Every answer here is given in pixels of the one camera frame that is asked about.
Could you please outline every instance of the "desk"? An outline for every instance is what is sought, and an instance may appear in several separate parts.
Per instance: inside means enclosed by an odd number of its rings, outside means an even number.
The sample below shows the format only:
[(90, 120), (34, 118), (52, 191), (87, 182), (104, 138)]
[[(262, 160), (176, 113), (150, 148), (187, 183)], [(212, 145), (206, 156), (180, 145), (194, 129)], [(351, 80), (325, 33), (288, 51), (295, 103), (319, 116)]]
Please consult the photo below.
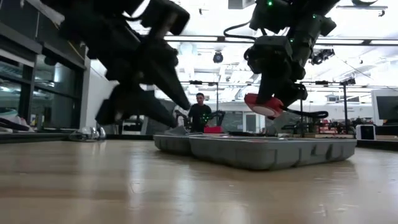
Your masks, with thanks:
[(249, 172), (156, 150), (152, 141), (2, 144), (0, 222), (396, 223), (398, 153)]

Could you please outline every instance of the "security camera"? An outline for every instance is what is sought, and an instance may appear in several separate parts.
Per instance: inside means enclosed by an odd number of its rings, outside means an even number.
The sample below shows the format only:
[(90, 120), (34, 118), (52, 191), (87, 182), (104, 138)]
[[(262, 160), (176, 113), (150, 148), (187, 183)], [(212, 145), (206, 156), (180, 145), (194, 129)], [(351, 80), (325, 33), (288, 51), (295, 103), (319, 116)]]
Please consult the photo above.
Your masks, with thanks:
[(45, 57), (44, 58), (44, 64), (50, 65), (50, 66), (55, 66), (57, 64), (57, 61), (50, 58), (50, 57)]
[(379, 17), (383, 17), (384, 15), (386, 15), (386, 11), (385, 11), (385, 10), (382, 10), (382, 11), (379, 13)]
[(223, 57), (223, 54), (221, 52), (216, 52), (214, 54), (214, 57), (213, 57), (213, 62), (214, 63), (221, 63), (221, 62), (223, 62), (223, 60), (224, 60), (224, 57)]

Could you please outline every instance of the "black shirt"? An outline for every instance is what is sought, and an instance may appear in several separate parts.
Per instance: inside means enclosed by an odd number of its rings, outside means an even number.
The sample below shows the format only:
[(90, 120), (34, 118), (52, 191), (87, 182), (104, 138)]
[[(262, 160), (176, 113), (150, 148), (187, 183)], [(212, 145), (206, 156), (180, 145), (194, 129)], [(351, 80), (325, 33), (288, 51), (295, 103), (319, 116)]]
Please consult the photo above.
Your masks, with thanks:
[(211, 108), (209, 106), (199, 105), (197, 103), (191, 106), (188, 117), (192, 118), (192, 132), (205, 131), (205, 124), (201, 121), (204, 114), (211, 114)]

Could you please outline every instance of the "black pole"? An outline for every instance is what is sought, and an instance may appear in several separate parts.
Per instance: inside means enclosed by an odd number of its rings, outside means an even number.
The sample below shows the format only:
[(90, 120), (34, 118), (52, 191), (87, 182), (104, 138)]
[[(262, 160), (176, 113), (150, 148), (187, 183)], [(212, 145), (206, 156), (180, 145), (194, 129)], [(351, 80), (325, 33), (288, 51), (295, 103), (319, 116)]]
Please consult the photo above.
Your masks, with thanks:
[(218, 83), (216, 83), (217, 89), (216, 89), (216, 110), (218, 111)]
[(303, 126), (303, 122), (304, 122), (304, 116), (303, 116), (303, 99), (300, 98), (300, 131), (301, 131), (301, 137), (304, 138), (304, 126)]
[(348, 134), (348, 111), (347, 111), (347, 91), (346, 84), (343, 83), (343, 97), (344, 97), (344, 119), (345, 119), (345, 130), (346, 134)]
[(216, 83), (216, 87), (217, 87), (217, 89), (216, 89), (216, 111), (218, 111), (218, 83)]

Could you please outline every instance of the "white wall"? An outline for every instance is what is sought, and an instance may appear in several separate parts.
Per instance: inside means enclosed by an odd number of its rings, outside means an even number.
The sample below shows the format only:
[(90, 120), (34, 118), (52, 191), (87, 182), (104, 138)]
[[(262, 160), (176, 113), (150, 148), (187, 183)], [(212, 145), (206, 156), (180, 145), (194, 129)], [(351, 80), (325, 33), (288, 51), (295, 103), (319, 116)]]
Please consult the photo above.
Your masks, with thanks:
[(107, 99), (117, 82), (110, 82), (105, 77), (105, 67), (98, 60), (86, 59), (86, 68), (90, 68), (84, 74), (83, 96), (81, 100), (80, 127), (95, 127), (95, 116), (102, 104)]

